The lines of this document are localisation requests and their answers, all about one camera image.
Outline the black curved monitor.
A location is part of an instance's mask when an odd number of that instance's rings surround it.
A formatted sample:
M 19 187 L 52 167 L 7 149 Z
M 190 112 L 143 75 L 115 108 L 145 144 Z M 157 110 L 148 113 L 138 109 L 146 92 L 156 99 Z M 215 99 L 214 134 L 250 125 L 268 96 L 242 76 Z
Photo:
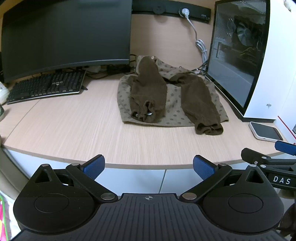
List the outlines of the black curved monitor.
M 22 1 L 3 17 L 5 82 L 62 68 L 127 64 L 131 1 Z

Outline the white glass-sided computer case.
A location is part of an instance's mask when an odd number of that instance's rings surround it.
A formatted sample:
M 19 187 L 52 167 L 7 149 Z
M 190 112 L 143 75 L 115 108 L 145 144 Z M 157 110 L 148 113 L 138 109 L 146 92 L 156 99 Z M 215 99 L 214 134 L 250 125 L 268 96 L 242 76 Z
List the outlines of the white glass-sided computer case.
M 274 122 L 295 77 L 295 13 L 285 1 L 217 1 L 206 77 L 243 122 Z

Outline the white smartphone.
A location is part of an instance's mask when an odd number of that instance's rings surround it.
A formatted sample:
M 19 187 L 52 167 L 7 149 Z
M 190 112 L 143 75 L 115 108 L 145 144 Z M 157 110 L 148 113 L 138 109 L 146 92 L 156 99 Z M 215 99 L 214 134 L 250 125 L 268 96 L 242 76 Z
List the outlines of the white smartphone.
M 251 121 L 248 124 L 254 137 L 261 141 L 277 142 L 283 141 L 283 138 L 277 128 L 272 126 L 263 125 Z

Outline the black wall power strip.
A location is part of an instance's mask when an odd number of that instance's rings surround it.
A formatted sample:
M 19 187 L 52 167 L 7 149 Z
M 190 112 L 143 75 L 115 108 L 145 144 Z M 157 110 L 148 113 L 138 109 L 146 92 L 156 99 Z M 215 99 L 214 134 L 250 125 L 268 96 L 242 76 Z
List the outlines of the black wall power strip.
M 184 18 L 182 9 L 189 10 L 190 20 L 210 23 L 211 9 L 180 1 L 132 1 L 134 15 L 162 15 Z

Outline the brown polka dot sweater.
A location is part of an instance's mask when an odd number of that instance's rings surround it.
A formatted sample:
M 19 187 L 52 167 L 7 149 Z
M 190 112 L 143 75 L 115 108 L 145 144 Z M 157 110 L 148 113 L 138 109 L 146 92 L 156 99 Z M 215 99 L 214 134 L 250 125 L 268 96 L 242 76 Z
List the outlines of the brown polka dot sweater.
M 135 73 L 120 79 L 117 103 L 124 123 L 193 126 L 198 135 L 220 135 L 229 120 L 211 81 L 156 56 L 137 56 Z

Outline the black keyboard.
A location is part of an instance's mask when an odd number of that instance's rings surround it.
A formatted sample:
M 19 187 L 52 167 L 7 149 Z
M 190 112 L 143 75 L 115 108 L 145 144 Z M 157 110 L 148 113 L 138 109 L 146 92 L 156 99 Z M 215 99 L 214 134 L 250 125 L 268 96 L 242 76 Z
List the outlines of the black keyboard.
M 15 83 L 6 100 L 7 104 L 58 95 L 78 94 L 85 70 L 45 74 Z

